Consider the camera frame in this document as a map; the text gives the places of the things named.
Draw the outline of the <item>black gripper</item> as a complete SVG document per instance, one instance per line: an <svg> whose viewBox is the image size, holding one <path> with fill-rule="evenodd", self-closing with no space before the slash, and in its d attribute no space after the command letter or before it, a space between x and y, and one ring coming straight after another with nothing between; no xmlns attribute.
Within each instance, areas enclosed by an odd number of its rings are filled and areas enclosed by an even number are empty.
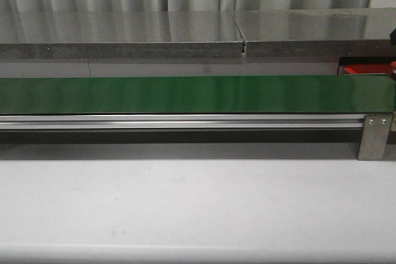
<svg viewBox="0 0 396 264"><path fill-rule="evenodd" d="M391 45L396 45L396 28L390 33Z"/></svg>

